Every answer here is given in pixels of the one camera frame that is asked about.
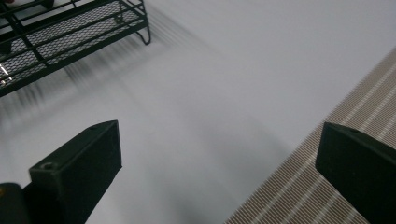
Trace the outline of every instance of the wire mesh shelf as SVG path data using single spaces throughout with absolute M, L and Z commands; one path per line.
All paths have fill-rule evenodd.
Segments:
M 93 0 L 77 6 L 78 1 L 55 7 L 53 0 L 36 0 L 14 8 L 0 2 L 0 20 L 7 22 L 0 26 L 0 96 L 127 35 L 137 34 L 149 44 L 149 21 L 143 0 Z M 46 10 L 22 18 L 16 16 L 38 5 Z M 54 13 L 66 7 L 70 8 Z M 147 40 L 140 33 L 142 29 L 148 31 Z

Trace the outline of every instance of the white surface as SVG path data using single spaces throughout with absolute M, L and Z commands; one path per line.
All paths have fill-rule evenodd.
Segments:
M 88 223 L 221 223 L 395 45 L 394 1 L 148 0 L 130 36 L 0 98 L 0 182 L 120 122 Z

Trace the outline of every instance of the beige striped surface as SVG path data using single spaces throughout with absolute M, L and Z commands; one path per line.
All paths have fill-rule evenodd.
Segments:
M 325 120 L 396 148 L 395 95 L 396 49 Z M 225 223 L 367 223 L 315 169 L 321 129 L 322 124 Z

